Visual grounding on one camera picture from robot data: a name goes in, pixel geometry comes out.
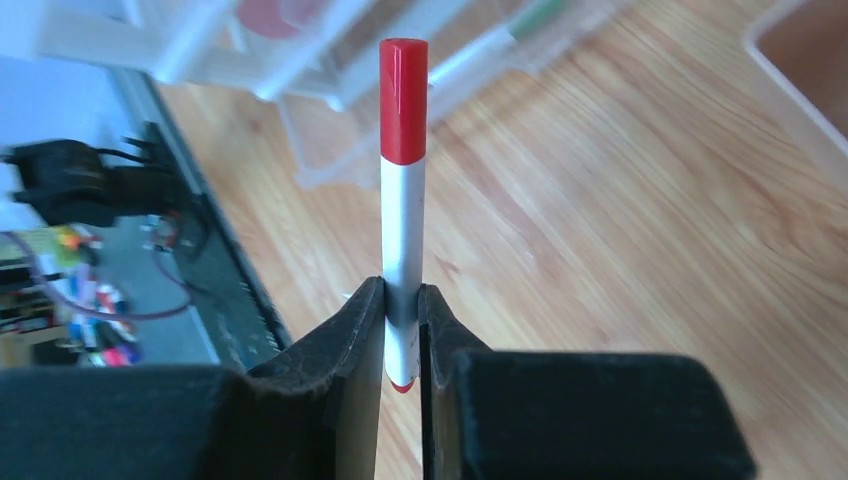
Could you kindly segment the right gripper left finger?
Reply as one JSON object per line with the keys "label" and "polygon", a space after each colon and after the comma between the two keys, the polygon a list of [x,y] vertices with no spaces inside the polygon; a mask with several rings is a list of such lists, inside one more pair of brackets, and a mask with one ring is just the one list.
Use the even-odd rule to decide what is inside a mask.
{"label": "right gripper left finger", "polygon": [[217,365],[1,373],[5,479],[370,479],[384,282],[240,373]]}

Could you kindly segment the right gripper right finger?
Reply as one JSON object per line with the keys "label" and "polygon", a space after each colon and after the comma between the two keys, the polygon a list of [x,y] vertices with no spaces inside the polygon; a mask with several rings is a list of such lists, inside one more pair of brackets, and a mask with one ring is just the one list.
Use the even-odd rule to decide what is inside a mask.
{"label": "right gripper right finger", "polygon": [[676,354],[495,350],[421,288],[427,479],[753,479],[715,377]]}

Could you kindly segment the pink plastic file organizer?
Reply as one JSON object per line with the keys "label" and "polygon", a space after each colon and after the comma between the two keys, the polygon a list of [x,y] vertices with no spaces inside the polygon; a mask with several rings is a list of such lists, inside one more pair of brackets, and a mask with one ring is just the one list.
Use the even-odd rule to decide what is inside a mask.
{"label": "pink plastic file organizer", "polygon": [[749,26],[742,46],[762,104],[846,192],[847,3],[778,1]]}

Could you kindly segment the white plastic drawer unit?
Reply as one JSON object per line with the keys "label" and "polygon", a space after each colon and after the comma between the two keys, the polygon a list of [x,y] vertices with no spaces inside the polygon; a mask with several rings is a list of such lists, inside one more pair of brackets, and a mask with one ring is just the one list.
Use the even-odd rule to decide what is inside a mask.
{"label": "white plastic drawer unit", "polygon": [[[1,53],[143,72],[165,84],[231,87],[273,102],[306,188],[376,185],[378,44],[429,45],[429,75],[530,1],[5,1]],[[499,76],[534,74],[623,8],[571,1],[470,86],[432,93],[437,122]]]}

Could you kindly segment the green cap white marker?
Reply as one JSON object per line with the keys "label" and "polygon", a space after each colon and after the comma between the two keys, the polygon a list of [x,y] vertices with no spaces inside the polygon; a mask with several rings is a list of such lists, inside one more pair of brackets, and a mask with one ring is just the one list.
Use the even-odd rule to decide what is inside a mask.
{"label": "green cap white marker", "polygon": [[449,87],[470,86],[493,71],[500,60],[522,41],[532,37],[564,13],[571,1],[530,1],[498,24],[452,54],[429,75],[432,93]]}

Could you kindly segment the red cap white marker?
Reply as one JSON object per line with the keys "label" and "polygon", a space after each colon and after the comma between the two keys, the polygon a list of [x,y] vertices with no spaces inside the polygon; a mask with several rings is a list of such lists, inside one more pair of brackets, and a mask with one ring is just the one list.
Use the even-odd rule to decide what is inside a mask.
{"label": "red cap white marker", "polygon": [[420,372],[418,292],[422,285],[427,152],[428,43],[379,44],[379,139],[386,375],[400,393]]}

